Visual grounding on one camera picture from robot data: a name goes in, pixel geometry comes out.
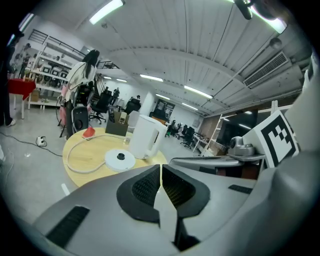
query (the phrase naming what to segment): round wooden table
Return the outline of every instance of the round wooden table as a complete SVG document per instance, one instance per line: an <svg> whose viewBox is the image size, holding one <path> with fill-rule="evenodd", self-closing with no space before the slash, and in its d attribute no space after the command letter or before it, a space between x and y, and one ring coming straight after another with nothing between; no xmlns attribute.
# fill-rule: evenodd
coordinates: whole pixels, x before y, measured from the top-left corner
<svg viewBox="0 0 320 256"><path fill-rule="evenodd" d="M105 128L97 127L95 129L95 136L107 134L105 133ZM70 149L79 141L83 140L82 134L85 130L78 131L74 135L72 135L65 143L63 152L62 152L62 160L64 168L71 178L71 180L78 186L82 185L110 175L118 174L118 172L109 169L105 164L101 166L98 170L92 173L77 173L70 170L67 166L67 156ZM131 137L132 133L127 132L127 137ZM99 164L104 162L105 154L108 150L113 149L122 149L128 150L129 145L124 143L125 138L116 138L109 136L101 136L97 138L93 138L84 143L77 145L71 152L69 156L69 165L77 170L91 170L97 167ZM135 159L135 165L133 168L145 167L156 164L167 164L167 160L165 156L158 151L158 153L149 159Z"/></svg>

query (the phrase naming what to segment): white tape on floor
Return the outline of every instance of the white tape on floor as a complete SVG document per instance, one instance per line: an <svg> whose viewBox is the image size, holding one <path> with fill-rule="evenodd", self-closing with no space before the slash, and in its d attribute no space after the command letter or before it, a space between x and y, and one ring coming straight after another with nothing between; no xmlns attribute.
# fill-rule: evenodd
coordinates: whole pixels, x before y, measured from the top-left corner
<svg viewBox="0 0 320 256"><path fill-rule="evenodd" d="M70 195L69 189L67 188L66 184L62 183L61 184L62 190L65 193L66 196Z"/></svg>

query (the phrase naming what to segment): gray camera device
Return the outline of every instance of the gray camera device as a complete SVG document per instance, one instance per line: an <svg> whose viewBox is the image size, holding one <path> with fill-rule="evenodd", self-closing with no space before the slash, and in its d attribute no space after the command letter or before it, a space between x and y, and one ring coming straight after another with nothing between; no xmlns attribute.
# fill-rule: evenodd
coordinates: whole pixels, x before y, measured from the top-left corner
<svg viewBox="0 0 320 256"><path fill-rule="evenodd" d="M235 156L253 156L255 154L255 148L252 144L244 145L242 137L236 136L230 140L228 153Z"/></svg>

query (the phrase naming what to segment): television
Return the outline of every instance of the television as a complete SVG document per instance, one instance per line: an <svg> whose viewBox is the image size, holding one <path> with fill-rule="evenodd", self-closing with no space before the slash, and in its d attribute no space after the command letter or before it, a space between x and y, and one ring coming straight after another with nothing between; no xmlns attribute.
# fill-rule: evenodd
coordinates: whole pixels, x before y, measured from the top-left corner
<svg viewBox="0 0 320 256"><path fill-rule="evenodd" d="M233 137L242 137L257 125L258 110L224 118L216 142L229 148Z"/></svg>

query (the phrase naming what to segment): white electric kettle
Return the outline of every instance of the white electric kettle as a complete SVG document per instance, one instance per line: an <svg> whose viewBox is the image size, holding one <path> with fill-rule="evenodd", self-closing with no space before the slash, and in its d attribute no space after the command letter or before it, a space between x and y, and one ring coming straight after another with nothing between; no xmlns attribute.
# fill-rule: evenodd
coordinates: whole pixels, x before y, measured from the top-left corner
<svg viewBox="0 0 320 256"><path fill-rule="evenodd" d="M147 159L157 154L167 127L151 117L141 114L129 143L129 151L137 159Z"/></svg>

